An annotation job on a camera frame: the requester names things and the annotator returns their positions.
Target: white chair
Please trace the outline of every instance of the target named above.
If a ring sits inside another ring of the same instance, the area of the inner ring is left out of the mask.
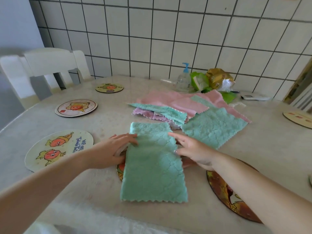
[[[68,70],[78,69],[78,76],[84,81],[92,80],[82,51],[59,48],[39,48],[24,53],[24,56],[0,57],[0,69],[6,75],[12,88],[25,109],[39,102],[30,83],[31,76],[44,78],[52,94],[61,91],[53,73],[59,73],[66,88],[73,86]]]

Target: white tabletop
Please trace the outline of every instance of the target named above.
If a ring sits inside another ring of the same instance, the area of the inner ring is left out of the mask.
[[[97,84],[113,82],[123,84],[124,90],[112,94],[95,90]],[[151,90],[171,87],[163,81],[114,76],[82,83],[41,101],[0,133],[0,189],[31,174],[24,165],[25,154],[49,134],[68,129],[86,130],[97,143],[114,133],[129,132],[131,122],[157,123],[131,115],[134,108],[126,103],[134,102]],[[93,100],[98,108],[76,118],[54,113],[57,105],[74,99]],[[312,201],[312,189],[307,181],[312,170],[312,130],[286,119],[282,112],[292,107],[282,102],[244,101],[244,104],[245,108],[238,106],[236,109],[253,122],[220,150]],[[125,225],[125,232],[131,232],[136,224],[121,216],[139,220],[140,224],[153,223],[193,233],[271,233],[263,224],[245,220],[222,204],[211,190],[203,169],[185,169],[185,182],[188,203],[121,202],[121,181],[114,167],[87,170],[49,205],[40,220],[101,233],[113,233],[116,225]]]

